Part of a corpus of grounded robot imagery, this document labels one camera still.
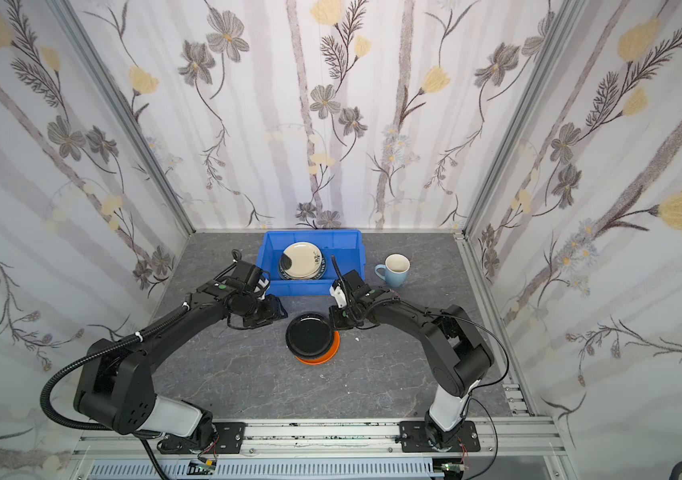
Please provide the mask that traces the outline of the cream yellow plate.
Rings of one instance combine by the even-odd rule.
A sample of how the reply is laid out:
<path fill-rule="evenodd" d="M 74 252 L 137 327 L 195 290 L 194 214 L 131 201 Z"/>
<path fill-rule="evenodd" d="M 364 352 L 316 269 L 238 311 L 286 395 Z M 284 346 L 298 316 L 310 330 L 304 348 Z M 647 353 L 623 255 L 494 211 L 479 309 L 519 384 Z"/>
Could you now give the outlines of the cream yellow plate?
<path fill-rule="evenodd" d="M 315 244 L 295 242 L 283 251 L 278 265 L 285 278 L 304 280 L 318 274 L 322 269 L 323 261 L 323 254 Z"/>

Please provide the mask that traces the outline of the orange plate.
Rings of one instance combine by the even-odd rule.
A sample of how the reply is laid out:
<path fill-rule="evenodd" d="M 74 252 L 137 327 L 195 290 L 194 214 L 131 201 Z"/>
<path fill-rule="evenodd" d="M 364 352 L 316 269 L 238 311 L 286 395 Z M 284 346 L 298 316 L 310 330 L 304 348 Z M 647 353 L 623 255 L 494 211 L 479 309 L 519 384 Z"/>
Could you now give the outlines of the orange plate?
<path fill-rule="evenodd" d="M 315 359 L 305 359 L 305 358 L 296 356 L 296 359 L 305 365 L 322 365 L 324 363 L 329 362 L 337 354 L 337 352 L 340 348 L 340 344 L 341 344 L 340 334 L 338 332 L 335 332 L 333 334 L 333 340 L 332 340 L 332 343 L 330 345 L 330 348 L 323 355 L 321 355 Z"/>

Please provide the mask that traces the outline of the white plate green rim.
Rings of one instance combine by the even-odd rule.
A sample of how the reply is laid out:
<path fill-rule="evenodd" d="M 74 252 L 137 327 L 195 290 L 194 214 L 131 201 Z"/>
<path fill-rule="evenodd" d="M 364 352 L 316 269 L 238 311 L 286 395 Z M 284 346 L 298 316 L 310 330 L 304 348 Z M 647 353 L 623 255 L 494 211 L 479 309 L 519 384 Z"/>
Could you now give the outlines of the white plate green rim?
<path fill-rule="evenodd" d="M 305 275 L 294 275 L 288 272 L 286 266 L 291 263 L 289 256 L 282 254 L 278 262 L 278 270 L 281 278 L 283 280 L 319 280 L 323 277 L 327 270 L 327 264 L 322 253 L 313 255 L 314 264 L 316 269 L 313 272 L 307 273 Z"/>

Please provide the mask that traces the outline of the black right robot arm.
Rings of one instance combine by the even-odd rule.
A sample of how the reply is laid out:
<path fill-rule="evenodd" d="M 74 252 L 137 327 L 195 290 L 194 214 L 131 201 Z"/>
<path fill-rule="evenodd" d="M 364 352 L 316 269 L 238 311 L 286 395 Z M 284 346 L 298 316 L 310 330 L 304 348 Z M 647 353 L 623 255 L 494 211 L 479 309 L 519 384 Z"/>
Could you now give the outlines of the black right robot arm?
<path fill-rule="evenodd" d="M 334 280 L 329 293 L 335 301 L 329 310 L 334 326 L 362 330 L 386 325 L 418 340 L 438 385 L 425 413 L 426 432 L 433 445 L 456 437 L 471 394 L 495 364 L 480 326 L 456 305 L 430 308 L 393 290 L 374 289 L 355 270 Z"/>

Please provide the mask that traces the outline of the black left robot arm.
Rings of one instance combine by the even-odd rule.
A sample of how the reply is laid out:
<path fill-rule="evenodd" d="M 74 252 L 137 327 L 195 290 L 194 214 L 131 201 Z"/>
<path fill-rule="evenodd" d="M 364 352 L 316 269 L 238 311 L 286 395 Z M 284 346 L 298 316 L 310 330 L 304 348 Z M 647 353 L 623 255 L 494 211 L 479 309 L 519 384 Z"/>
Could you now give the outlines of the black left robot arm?
<path fill-rule="evenodd" d="M 119 342 L 93 344 L 89 352 L 99 356 L 82 366 L 74 409 L 122 435 L 140 430 L 181 438 L 197 435 L 203 410 L 158 395 L 153 374 L 198 333 L 231 316 L 241 317 L 244 329 L 254 329 L 286 318 L 287 311 L 272 294 L 258 296 L 245 284 L 211 281 L 147 328 Z"/>

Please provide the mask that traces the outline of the black glossy plate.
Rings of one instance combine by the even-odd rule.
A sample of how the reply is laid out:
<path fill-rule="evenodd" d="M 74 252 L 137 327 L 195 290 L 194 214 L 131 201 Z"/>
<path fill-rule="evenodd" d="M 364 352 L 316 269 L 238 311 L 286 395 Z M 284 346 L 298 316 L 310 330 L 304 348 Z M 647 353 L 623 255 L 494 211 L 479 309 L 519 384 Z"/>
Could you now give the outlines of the black glossy plate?
<path fill-rule="evenodd" d="M 299 360 L 314 362 L 331 351 L 335 330 L 328 318 L 306 312 L 293 318 L 285 332 L 287 348 Z"/>

